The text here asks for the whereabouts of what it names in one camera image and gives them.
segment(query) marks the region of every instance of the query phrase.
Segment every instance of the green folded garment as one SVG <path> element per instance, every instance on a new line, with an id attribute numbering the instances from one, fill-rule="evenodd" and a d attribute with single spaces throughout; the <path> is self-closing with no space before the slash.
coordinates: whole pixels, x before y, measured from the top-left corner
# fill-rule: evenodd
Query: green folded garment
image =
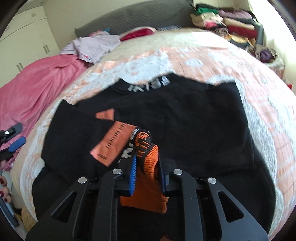
<path id="1" fill-rule="evenodd" d="M 218 10 L 213 9 L 213 8 L 199 7 L 194 14 L 195 15 L 200 15 L 200 14 L 205 13 L 205 12 L 213 12 L 213 13 L 217 14 Z"/>

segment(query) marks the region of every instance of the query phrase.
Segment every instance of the silver screw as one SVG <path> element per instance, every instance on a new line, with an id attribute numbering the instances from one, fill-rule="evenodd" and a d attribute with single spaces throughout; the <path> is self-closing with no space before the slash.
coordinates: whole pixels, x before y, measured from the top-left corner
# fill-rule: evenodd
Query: silver screw
<path id="1" fill-rule="evenodd" d="M 81 178 L 78 179 L 78 182 L 79 182 L 80 184 L 84 184 L 84 183 L 87 182 L 87 178 L 86 178 L 86 177 L 81 177 Z"/>
<path id="2" fill-rule="evenodd" d="M 175 173 L 176 175 L 181 175 L 183 172 L 182 172 L 182 170 L 180 170 L 180 169 L 175 169 L 175 170 L 174 170 L 174 173 Z"/>
<path id="3" fill-rule="evenodd" d="M 115 175 L 119 175 L 121 173 L 122 173 L 122 171 L 119 168 L 116 168 L 116 169 L 113 170 L 113 174 L 115 174 Z"/>
<path id="4" fill-rule="evenodd" d="M 209 179 L 207 180 L 210 184 L 215 184 L 217 182 L 217 180 L 213 177 L 209 177 Z"/>

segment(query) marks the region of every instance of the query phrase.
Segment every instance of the triangular cutout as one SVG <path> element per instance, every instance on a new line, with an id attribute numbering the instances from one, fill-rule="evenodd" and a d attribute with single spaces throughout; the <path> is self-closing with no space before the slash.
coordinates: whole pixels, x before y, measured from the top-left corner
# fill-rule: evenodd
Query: triangular cutout
<path id="1" fill-rule="evenodd" d="M 71 192 L 59 207 L 52 213 L 52 218 L 63 223 L 67 223 L 72 211 L 77 193 Z"/>
<path id="2" fill-rule="evenodd" d="M 231 201 L 231 199 L 224 193 L 218 193 L 219 199 L 222 204 L 222 208 L 226 217 L 226 221 L 231 223 L 238 219 L 242 219 L 244 214 L 239 210 L 239 208 Z"/>

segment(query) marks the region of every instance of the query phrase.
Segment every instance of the red pillow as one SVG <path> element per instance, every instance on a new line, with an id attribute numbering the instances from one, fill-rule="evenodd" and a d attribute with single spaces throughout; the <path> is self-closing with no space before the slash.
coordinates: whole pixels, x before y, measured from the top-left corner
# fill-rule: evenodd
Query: red pillow
<path id="1" fill-rule="evenodd" d="M 240 36 L 247 37 L 249 39 L 257 38 L 257 31 L 256 30 L 250 30 L 242 27 L 236 27 L 236 26 L 227 26 L 229 32 L 237 33 Z"/>
<path id="2" fill-rule="evenodd" d="M 141 37 L 141 36 L 145 36 L 145 35 L 149 35 L 149 34 L 154 34 L 154 32 L 151 29 L 144 28 L 144 29 L 134 31 L 132 33 L 129 33 L 129 34 L 123 36 L 120 39 L 120 41 L 125 41 L 125 40 L 128 40 L 128 39 L 133 39 L 133 38 L 136 38 L 136 37 Z"/>

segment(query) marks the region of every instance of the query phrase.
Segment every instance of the gray quilted headboard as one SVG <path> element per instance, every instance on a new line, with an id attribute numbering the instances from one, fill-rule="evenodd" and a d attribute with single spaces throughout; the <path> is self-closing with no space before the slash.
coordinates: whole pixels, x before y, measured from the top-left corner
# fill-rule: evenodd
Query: gray quilted headboard
<path id="1" fill-rule="evenodd" d="M 190 13 L 194 12 L 191 1 L 158 0 L 141 2 L 107 13 L 81 28 L 75 29 L 77 37 L 86 37 L 98 30 L 110 28 L 110 34 L 122 34 L 132 28 L 150 26 L 154 28 L 170 25 L 195 27 Z"/>

